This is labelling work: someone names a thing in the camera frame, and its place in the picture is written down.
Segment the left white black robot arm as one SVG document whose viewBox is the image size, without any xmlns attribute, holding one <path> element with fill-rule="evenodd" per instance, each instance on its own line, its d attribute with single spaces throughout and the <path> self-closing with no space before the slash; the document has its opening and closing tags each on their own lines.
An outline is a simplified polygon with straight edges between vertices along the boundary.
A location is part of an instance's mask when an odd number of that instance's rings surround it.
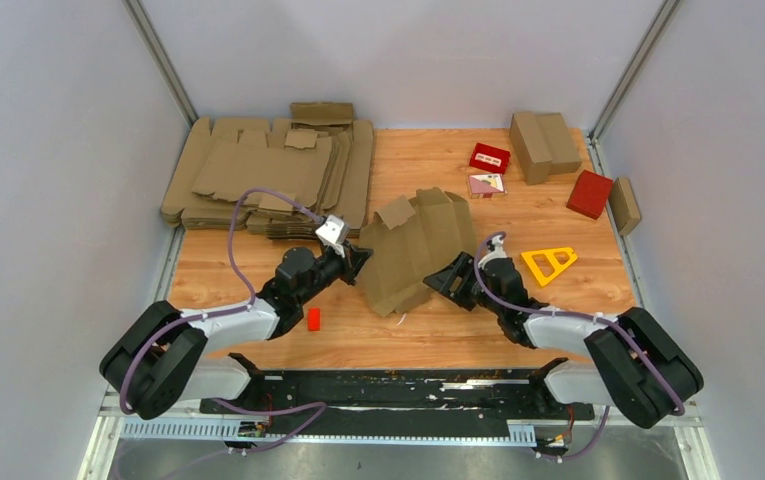
<svg viewBox="0 0 765 480">
<path fill-rule="evenodd" d="M 149 305 L 105 354 L 100 375 L 118 392 L 122 409 L 143 420 L 179 401 L 225 399 L 241 413 L 256 411 L 264 386 L 252 365 L 211 353 L 252 341 L 279 338 L 304 316 L 304 306 L 340 280 L 356 282 L 370 248 L 344 242 L 315 255 L 305 247 L 285 252 L 274 276 L 253 301 L 204 310 L 180 310 L 166 300 Z"/>
</svg>

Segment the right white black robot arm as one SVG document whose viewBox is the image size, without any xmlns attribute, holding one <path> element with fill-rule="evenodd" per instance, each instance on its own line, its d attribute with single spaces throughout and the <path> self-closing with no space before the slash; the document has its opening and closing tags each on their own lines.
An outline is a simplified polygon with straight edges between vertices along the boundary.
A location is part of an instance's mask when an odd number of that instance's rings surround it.
<svg viewBox="0 0 765 480">
<path fill-rule="evenodd" d="M 570 403 L 618 409 L 649 429 L 668 415 L 681 415 L 705 386 L 702 373 L 653 315 L 632 307 L 618 315 L 570 312 L 530 296 L 508 258 L 476 261 L 466 252 L 424 284 L 468 311 L 492 312 L 512 343 L 558 349 L 585 357 L 550 368 L 529 390 L 529 403 L 554 417 Z"/>
</svg>

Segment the pink white small card box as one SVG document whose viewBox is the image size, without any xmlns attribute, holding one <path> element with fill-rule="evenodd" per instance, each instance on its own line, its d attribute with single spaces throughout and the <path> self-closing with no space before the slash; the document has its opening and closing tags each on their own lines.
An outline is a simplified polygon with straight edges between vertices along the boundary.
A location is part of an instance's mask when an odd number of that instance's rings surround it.
<svg viewBox="0 0 765 480">
<path fill-rule="evenodd" d="M 498 173 L 469 175 L 467 185 L 471 199 L 488 199 L 507 193 L 503 176 Z"/>
</svg>

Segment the red open box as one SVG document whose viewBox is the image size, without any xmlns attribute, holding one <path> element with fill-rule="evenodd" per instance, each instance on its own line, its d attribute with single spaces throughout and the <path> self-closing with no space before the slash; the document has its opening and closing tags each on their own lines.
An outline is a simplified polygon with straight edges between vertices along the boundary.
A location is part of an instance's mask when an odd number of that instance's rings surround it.
<svg viewBox="0 0 765 480">
<path fill-rule="evenodd" d="M 511 160 L 511 152 L 499 147 L 477 142 L 468 165 L 479 170 L 504 174 Z"/>
</svg>

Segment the closed red box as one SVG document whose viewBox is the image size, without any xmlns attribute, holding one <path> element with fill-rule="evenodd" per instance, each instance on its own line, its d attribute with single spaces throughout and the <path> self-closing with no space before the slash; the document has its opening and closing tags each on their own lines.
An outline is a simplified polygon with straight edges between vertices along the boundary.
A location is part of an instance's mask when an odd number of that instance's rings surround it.
<svg viewBox="0 0 765 480">
<path fill-rule="evenodd" d="M 611 178 L 584 170 L 577 177 L 566 207 L 592 220 L 597 220 L 608 202 L 614 181 Z"/>
</svg>

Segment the tall brown cardboard box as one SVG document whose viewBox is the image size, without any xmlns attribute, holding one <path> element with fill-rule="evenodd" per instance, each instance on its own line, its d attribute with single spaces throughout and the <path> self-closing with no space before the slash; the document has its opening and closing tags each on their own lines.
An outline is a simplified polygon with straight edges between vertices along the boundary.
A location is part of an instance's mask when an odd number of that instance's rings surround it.
<svg viewBox="0 0 765 480">
<path fill-rule="evenodd" d="M 509 138 L 525 183 L 545 183 L 552 157 L 536 114 L 529 111 L 515 112 L 511 118 Z"/>
</svg>

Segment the flat brown cardboard box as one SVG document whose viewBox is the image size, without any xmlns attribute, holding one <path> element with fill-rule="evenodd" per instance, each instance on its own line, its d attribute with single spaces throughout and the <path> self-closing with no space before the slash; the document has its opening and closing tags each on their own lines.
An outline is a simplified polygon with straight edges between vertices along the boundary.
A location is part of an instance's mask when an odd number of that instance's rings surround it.
<svg viewBox="0 0 765 480">
<path fill-rule="evenodd" d="M 560 113 L 537 114 L 536 120 L 551 154 L 550 175 L 575 173 L 582 160 Z"/>
</svg>

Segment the small brown box at edge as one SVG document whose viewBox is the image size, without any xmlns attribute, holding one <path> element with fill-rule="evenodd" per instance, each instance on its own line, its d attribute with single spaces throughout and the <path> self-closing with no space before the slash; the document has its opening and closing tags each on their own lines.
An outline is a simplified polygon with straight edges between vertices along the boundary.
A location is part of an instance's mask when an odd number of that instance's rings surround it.
<svg viewBox="0 0 765 480">
<path fill-rule="evenodd" d="M 628 235 L 641 222 L 642 215 L 628 178 L 618 177 L 614 181 L 609 206 L 619 235 Z"/>
</svg>

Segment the small red block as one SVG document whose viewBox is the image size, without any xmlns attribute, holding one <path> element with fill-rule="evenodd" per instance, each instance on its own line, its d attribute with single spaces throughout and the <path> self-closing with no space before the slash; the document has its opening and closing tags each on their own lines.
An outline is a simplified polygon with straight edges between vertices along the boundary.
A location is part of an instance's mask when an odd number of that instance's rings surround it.
<svg viewBox="0 0 765 480">
<path fill-rule="evenodd" d="M 316 332 L 321 330 L 322 312 L 320 308 L 313 307 L 308 310 L 307 328 L 309 331 Z"/>
</svg>

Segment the stack of flat cardboard sheets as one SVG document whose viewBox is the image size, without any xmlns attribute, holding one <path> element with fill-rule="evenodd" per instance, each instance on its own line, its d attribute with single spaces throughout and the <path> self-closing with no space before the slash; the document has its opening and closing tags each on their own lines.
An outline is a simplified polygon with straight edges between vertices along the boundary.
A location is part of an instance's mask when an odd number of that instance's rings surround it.
<svg viewBox="0 0 765 480">
<path fill-rule="evenodd" d="M 160 215 L 187 229 L 238 227 L 270 239 L 311 239 L 311 212 L 358 236 L 368 216 L 375 129 L 350 103 L 294 102 L 287 117 L 195 121 Z"/>
</svg>

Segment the yellow plastic triangle frame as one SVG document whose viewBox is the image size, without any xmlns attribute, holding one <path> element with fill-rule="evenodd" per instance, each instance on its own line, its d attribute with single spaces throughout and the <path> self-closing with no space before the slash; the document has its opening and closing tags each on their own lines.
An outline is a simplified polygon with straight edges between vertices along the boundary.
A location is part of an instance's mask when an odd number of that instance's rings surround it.
<svg viewBox="0 0 765 480">
<path fill-rule="evenodd" d="M 578 260 L 571 247 L 532 250 L 521 253 L 521 259 L 540 287 L 549 285 Z"/>
</svg>

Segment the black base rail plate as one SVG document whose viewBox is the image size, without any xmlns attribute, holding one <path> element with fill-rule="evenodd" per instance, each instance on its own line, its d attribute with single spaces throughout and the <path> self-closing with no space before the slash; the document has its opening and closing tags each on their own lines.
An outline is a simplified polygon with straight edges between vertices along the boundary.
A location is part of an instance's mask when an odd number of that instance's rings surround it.
<svg viewBox="0 0 765 480">
<path fill-rule="evenodd" d="M 500 437 L 510 420 L 564 427 L 588 421 L 588 404 L 549 399 L 533 368 L 263 370 L 236 405 L 274 411 L 314 402 L 326 411 L 308 435 Z"/>
</svg>

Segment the left aluminium frame post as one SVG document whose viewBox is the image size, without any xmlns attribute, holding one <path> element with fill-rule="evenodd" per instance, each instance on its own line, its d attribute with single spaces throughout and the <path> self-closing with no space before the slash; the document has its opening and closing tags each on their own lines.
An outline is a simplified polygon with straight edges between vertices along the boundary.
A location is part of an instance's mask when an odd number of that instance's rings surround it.
<svg viewBox="0 0 765 480">
<path fill-rule="evenodd" d="M 189 126 L 192 126 L 198 119 L 198 114 L 143 2 L 140 0 L 123 0 L 122 4 L 127 10 L 135 29 L 153 59 L 182 117 Z"/>
</svg>

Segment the aluminium frame post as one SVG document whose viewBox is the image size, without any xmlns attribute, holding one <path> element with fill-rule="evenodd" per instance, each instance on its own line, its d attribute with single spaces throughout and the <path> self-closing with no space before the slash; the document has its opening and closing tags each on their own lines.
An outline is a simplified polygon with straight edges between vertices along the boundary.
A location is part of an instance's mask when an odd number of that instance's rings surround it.
<svg viewBox="0 0 765 480">
<path fill-rule="evenodd" d="M 127 10 L 135 29 L 153 59 L 182 117 L 189 126 L 192 126 L 198 119 L 198 114 L 143 2 L 140 0 L 123 0 L 122 4 Z"/>
<path fill-rule="evenodd" d="M 592 142 L 599 141 L 610 127 L 638 75 L 682 4 L 682 0 L 664 0 L 659 4 L 653 19 L 642 35 L 594 126 L 589 131 L 589 139 Z"/>
</svg>

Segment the right aluminium frame post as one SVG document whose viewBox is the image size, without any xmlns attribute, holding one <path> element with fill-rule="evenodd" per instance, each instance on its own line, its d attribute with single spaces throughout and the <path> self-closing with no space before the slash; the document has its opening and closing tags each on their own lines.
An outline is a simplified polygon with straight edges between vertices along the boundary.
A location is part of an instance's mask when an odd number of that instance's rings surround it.
<svg viewBox="0 0 765 480">
<path fill-rule="evenodd" d="M 638 75 L 682 4 L 682 0 L 664 0 L 659 4 L 653 19 L 642 35 L 594 126 L 589 131 L 589 139 L 592 142 L 599 141 L 610 127 Z"/>
</svg>

